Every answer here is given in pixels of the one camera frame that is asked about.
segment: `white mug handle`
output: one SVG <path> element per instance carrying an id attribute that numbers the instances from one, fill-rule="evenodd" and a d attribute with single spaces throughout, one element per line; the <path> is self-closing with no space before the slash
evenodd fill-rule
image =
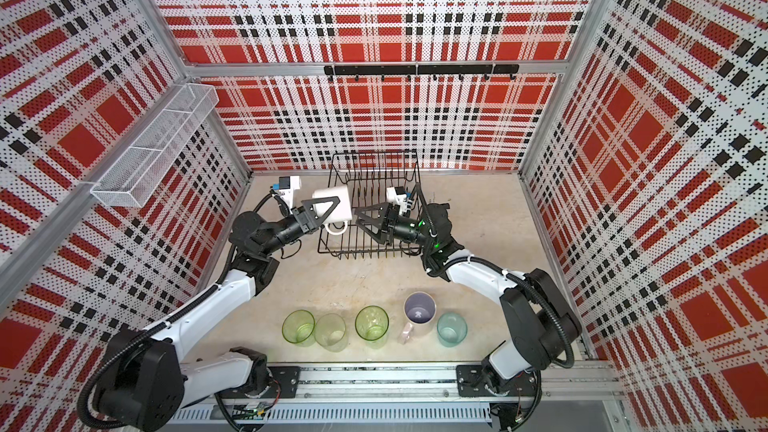
<path id="1" fill-rule="evenodd" d="M 345 220 L 344 221 L 344 228 L 341 229 L 340 232 L 332 232 L 330 228 L 328 228 L 328 224 L 326 224 L 326 232 L 328 232 L 331 235 L 341 235 L 344 232 L 346 232 L 347 228 L 350 226 L 350 221 Z"/>
<path id="2" fill-rule="evenodd" d="M 411 338 L 411 332 L 413 332 L 413 322 L 406 322 L 406 326 L 402 328 L 402 332 L 400 333 L 400 339 L 398 339 L 398 342 L 401 344 L 404 344 L 408 341 L 408 339 Z"/>

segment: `plaid wall panel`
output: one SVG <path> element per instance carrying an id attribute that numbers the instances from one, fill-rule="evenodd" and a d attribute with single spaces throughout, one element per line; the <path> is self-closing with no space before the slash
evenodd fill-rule
<path id="1" fill-rule="evenodd" d="M 527 177 L 648 430 L 768 427 L 767 0 L 614 0 Z"/>
<path id="2" fill-rule="evenodd" d="M 417 150 L 422 167 L 516 169 L 554 74 L 211 78 L 255 170 L 327 168 L 335 152 Z"/>
<path id="3" fill-rule="evenodd" d="M 189 62 L 552 60 L 590 0 L 155 0 Z"/>
<path id="4" fill-rule="evenodd" d="M 186 302 L 244 182 L 203 124 L 141 208 L 95 206 L 0 318 L 0 429 L 80 430 L 110 336 Z"/>
<path id="5" fill-rule="evenodd" d="M 0 0 L 0 263 L 173 82 L 131 0 Z"/>

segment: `green glass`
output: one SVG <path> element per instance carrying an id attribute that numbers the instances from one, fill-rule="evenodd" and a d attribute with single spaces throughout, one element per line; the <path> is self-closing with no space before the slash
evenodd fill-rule
<path id="1" fill-rule="evenodd" d="M 341 352 L 350 342 L 346 333 L 346 324 L 337 314 L 323 315 L 317 319 L 315 326 L 315 340 L 325 350 Z"/>
<path id="2" fill-rule="evenodd" d="M 444 347 L 455 347 L 467 336 L 467 322 L 459 314 L 447 312 L 437 321 L 437 339 Z"/>
<path id="3" fill-rule="evenodd" d="M 389 315 L 384 312 L 383 308 L 369 305 L 361 310 L 355 318 L 355 330 L 370 348 L 381 348 L 386 343 Z"/>
<path id="4" fill-rule="evenodd" d="M 308 311 L 291 312 L 283 322 L 283 338 L 300 347 L 315 343 L 315 317 Z"/>

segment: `black wire dish rack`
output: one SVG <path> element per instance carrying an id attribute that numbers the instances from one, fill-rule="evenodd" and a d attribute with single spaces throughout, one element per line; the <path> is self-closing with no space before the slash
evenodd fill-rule
<path id="1" fill-rule="evenodd" d="M 404 187 L 412 192 L 421 181 L 418 171 L 416 151 L 398 150 L 393 152 L 351 152 L 336 153 L 331 158 L 331 171 L 328 187 L 347 186 L 352 201 L 352 213 L 358 207 L 373 206 L 386 202 L 387 187 Z M 421 212 L 419 200 L 412 201 L 411 217 L 418 217 Z M 368 212 L 376 218 L 374 211 Z M 370 235 L 354 224 L 341 235 L 331 235 L 324 228 L 320 230 L 317 251 L 331 254 L 333 257 L 363 258 L 397 257 L 418 255 L 421 248 L 415 244 L 381 245 Z"/>

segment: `pink mug handle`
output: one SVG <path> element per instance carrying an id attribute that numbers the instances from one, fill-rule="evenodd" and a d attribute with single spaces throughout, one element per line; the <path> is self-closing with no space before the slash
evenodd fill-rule
<path id="1" fill-rule="evenodd" d="M 402 332 L 400 333 L 400 339 L 398 339 L 398 342 L 401 344 L 404 344 L 408 341 L 408 339 L 411 338 L 411 332 L 413 331 L 413 322 L 406 322 L 406 326 L 402 328 Z"/>

